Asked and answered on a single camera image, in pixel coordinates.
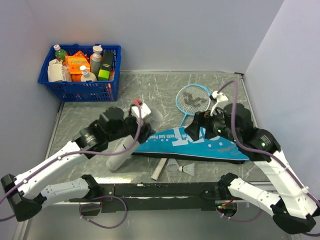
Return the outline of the blue racket cover bag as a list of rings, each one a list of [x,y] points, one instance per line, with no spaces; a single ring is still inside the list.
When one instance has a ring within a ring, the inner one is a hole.
[[[249,160],[238,150],[235,143],[220,136],[205,139],[205,133],[206,130],[201,128],[199,140],[194,141],[185,133],[183,126],[157,132],[141,144],[132,155],[232,164],[243,164]]]

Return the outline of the blue badminton racket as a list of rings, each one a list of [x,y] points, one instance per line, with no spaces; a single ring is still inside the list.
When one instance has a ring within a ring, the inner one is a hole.
[[[187,116],[194,116],[196,112],[202,112],[209,109],[211,104],[210,91],[200,84],[189,84],[183,87],[176,95],[175,104],[184,114],[179,127],[174,128],[174,136],[177,137],[177,143],[173,146],[184,146],[189,144],[189,140],[180,135],[182,127]]]

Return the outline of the white shuttlecock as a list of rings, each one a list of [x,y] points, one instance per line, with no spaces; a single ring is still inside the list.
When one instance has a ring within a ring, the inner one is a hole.
[[[168,172],[176,172],[179,169],[179,164],[174,158],[169,158],[166,165],[166,170]]]
[[[185,165],[185,166],[180,166],[178,168],[178,170],[180,172],[183,172],[183,173],[186,173],[190,176],[195,176],[195,171],[196,171],[196,165],[195,163],[191,163],[191,164],[188,164],[188,165]]]

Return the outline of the blue plastic basket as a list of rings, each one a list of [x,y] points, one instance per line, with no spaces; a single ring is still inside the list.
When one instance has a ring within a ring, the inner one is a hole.
[[[46,86],[62,102],[115,102],[118,98],[120,85],[120,67],[122,48],[118,44],[103,44],[103,50],[113,52],[111,69],[115,71],[111,81],[94,82],[50,82],[48,80],[48,66],[56,58],[54,47],[51,46],[42,64],[38,83]]]

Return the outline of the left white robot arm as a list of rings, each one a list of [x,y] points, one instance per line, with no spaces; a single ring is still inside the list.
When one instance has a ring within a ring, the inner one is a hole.
[[[2,177],[4,198],[13,217],[23,222],[58,202],[95,200],[100,195],[100,185],[90,174],[69,182],[51,182],[68,168],[96,155],[125,160],[155,133],[157,117],[161,116],[145,103],[132,104],[128,116],[124,116],[121,108],[109,107],[50,158],[17,176]]]

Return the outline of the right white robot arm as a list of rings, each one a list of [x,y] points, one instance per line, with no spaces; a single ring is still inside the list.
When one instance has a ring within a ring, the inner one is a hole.
[[[198,111],[185,133],[197,141],[201,128],[205,129],[206,139],[221,137],[235,143],[276,189],[276,193],[268,192],[229,172],[218,181],[218,193],[223,199],[233,196],[248,201],[268,213],[288,234],[312,235],[315,217],[320,214],[320,202],[293,172],[275,137],[254,126],[249,109],[236,103],[226,105],[215,114],[209,110]]]

